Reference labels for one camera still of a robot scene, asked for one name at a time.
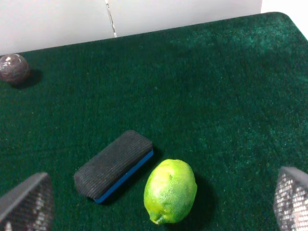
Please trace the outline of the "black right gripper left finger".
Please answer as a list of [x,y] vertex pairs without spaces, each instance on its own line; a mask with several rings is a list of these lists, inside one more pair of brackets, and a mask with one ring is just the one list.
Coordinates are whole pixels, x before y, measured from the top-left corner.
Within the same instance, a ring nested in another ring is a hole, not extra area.
[[2,231],[50,231],[54,199],[48,173],[35,173],[0,198]]

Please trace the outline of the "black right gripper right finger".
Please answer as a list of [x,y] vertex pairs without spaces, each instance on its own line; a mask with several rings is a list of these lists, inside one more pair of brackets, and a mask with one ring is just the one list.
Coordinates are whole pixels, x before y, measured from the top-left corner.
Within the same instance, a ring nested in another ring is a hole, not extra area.
[[308,175],[295,167],[281,167],[273,201],[278,227],[282,231],[308,229]]

